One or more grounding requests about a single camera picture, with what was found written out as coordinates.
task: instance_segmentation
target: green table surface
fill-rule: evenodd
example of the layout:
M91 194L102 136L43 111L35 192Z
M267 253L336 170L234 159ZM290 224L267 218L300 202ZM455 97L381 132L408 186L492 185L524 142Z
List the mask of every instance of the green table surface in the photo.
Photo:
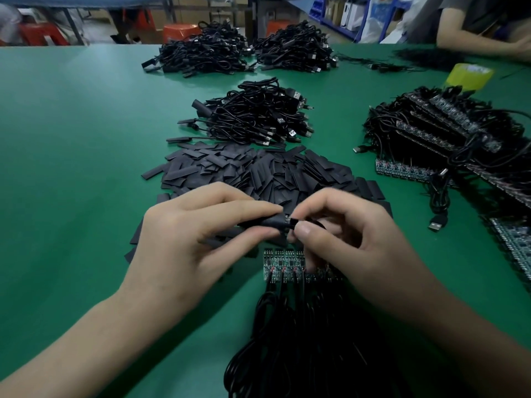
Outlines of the green table surface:
M387 58L393 46L334 48L353 57ZM362 142L369 106L417 86L441 86L447 74L379 74L349 64L319 74L145 74L140 63L157 53L156 46L0 48L0 378L119 286L129 239L161 192L158 178L144 181L140 174L176 149L165 138L189 134L176 123L195 116L192 101L272 75L315 107L308 112L315 134L304 145L350 166L355 176L377 179L395 221L433 273L531 348L531 299L470 202L450 190L448 226L430 232L422 185L378 176L374 154L352 151ZM529 110L530 70L483 64L496 73L477 97L499 108ZM223 372L248 341L264 290L261 266L261 257L239 261L185 321L102 395L226 396ZM462 388L451 363L431 343L375 315L417 396L449 396Z

